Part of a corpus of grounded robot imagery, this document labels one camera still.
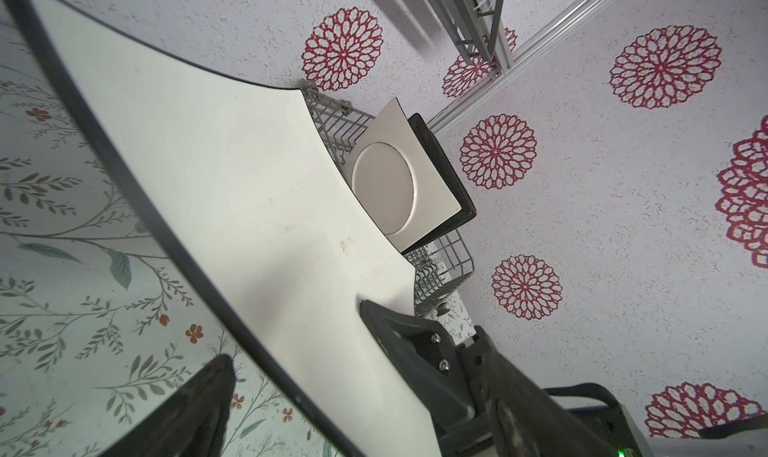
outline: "wire basket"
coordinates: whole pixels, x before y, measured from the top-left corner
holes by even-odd
[[[357,110],[348,100],[336,100],[320,92],[313,82],[301,85],[306,106],[333,162],[342,170],[352,148],[374,116]],[[451,296],[475,270],[458,231],[408,252],[405,258],[416,268],[414,313],[424,317]]]

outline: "metal wire rack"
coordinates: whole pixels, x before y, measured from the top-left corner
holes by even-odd
[[[302,82],[301,88],[320,138],[341,171],[355,142],[374,116],[357,110],[348,100],[324,95],[312,82]],[[405,257],[416,268],[414,313],[420,317],[445,302],[475,270],[472,256],[458,231],[448,232],[408,252]]]

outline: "flower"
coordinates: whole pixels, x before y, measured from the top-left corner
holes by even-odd
[[[651,437],[690,439],[697,430],[765,413],[757,402],[710,383],[683,382],[653,394],[645,411]]]
[[[237,408],[237,410],[240,410],[243,408],[243,401],[245,400],[245,395],[240,395],[239,398],[237,397],[238,397],[237,394],[232,395],[232,403],[230,404],[230,409]]]
[[[536,157],[533,129],[517,115],[492,115],[480,120],[461,148],[462,170],[486,189],[501,189],[520,180]]]
[[[541,319],[558,308],[563,287],[544,260],[518,255],[504,260],[493,274],[496,299],[516,317]]]
[[[752,263],[768,269],[768,115],[752,138],[734,144],[735,158],[717,174],[723,196],[715,208],[728,217],[726,236],[752,252]]]
[[[340,8],[312,30],[302,69],[323,90],[347,88],[373,68],[383,42],[379,21],[368,10]]]
[[[38,119],[38,121],[40,122],[45,122],[46,120],[51,120],[53,118],[48,113],[47,110],[41,110],[39,108],[33,108],[32,110],[27,110],[27,115]]]
[[[514,49],[518,36],[514,30],[504,29],[510,50]],[[475,57],[467,64],[461,56],[448,68],[446,77],[442,78],[442,93],[448,97],[461,97],[470,88],[474,87],[480,79],[491,71],[491,64]]]
[[[624,48],[610,69],[610,86],[622,102],[658,108],[685,102],[720,67],[717,37],[703,28],[655,28]]]
[[[198,326],[197,324],[192,324],[190,326],[190,329],[186,332],[187,337],[190,338],[190,342],[197,343],[197,339],[201,339],[203,337],[203,327]]]

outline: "leaf pattern tablecloth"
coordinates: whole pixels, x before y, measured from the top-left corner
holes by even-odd
[[[0,48],[0,457],[97,455],[220,353],[238,378],[224,455],[335,455],[164,255],[14,28]],[[472,335],[457,294],[448,308]]]

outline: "circular plate indentation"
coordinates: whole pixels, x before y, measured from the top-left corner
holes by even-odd
[[[362,149],[352,169],[352,192],[385,235],[402,229],[413,208],[413,177],[406,159],[381,142]]]

